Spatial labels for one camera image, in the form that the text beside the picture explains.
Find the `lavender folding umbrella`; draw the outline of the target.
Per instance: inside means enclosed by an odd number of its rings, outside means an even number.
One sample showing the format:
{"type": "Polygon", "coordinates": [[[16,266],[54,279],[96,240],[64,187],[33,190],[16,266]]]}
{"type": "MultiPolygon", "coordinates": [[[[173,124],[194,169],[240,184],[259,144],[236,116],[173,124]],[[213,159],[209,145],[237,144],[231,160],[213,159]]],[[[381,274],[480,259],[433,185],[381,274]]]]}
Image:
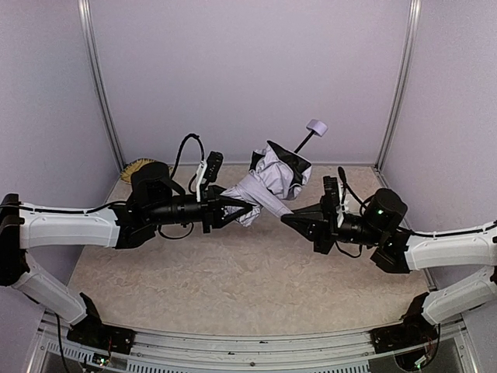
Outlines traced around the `lavender folding umbrella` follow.
{"type": "Polygon", "coordinates": [[[237,223],[249,227],[263,209],[278,218],[289,214],[291,210],[283,202],[297,198],[311,171],[312,164],[297,150],[288,150],[268,140],[265,148],[252,152],[248,175],[222,195],[252,205],[250,212],[236,218],[237,223]]]}

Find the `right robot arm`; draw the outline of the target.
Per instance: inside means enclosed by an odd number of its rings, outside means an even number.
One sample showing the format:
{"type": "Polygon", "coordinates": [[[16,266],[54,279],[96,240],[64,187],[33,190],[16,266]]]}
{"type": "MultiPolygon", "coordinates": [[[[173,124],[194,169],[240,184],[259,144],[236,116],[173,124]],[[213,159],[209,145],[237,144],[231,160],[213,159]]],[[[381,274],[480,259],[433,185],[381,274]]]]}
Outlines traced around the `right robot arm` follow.
{"type": "Polygon", "coordinates": [[[343,168],[323,179],[317,204],[285,214],[281,221],[327,254],[341,242],[374,249],[371,260],[388,274],[431,267],[479,265],[480,270],[442,290],[416,296],[404,323],[435,326],[461,312],[496,299],[496,223],[445,232],[415,232],[401,227],[408,207],[391,189],[380,188],[360,202],[359,214],[345,210],[353,195],[343,168]]]}

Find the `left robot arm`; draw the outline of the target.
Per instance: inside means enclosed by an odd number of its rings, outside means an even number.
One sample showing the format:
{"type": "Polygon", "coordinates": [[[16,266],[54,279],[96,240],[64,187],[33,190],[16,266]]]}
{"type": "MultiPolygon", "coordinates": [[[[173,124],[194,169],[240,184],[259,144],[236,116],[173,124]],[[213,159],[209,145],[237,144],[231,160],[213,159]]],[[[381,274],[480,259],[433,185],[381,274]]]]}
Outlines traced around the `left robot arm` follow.
{"type": "Polygon", "coordinates": [[[29,256],[39,246],[101,246],[135,249],[164,225],[201,223],[203,231],[223,228],[252,210],[250,203],[227,197],[224,190],[200,183],[187,193],[164,162],[133,169],[126,201],[78,210],[24,204],[16,193],[1,202],[1,285],[15,288],[45,305],[77,328],[99,328],[99,313],[89,296],[76,294],[29,256]]]}

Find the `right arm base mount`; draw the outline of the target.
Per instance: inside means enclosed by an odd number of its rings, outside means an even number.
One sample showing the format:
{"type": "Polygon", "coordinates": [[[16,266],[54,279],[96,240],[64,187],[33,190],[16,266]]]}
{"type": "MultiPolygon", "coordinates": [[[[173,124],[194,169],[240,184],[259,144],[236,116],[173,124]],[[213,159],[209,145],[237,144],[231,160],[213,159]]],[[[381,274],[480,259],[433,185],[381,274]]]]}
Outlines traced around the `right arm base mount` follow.
{"type": "Polygon", "coordinates": [[[439,332],[437,326],[402,323],[372,329],[370,336],[375,353],[382,354],[436,340],[439,332]]]}

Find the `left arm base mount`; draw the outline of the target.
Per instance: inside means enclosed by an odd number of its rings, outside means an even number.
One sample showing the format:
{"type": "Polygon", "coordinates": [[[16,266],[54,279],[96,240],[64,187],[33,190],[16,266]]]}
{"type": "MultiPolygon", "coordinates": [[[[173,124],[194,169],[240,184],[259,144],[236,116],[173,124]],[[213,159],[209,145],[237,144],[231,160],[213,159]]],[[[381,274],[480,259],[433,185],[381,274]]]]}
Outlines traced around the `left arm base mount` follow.
{"type": "Polygon", "coordinates": [[[129,355],[135,336],[132,329],[102,324],[98,327],[70,328],[67,339],[110,353],[129,355]]]}

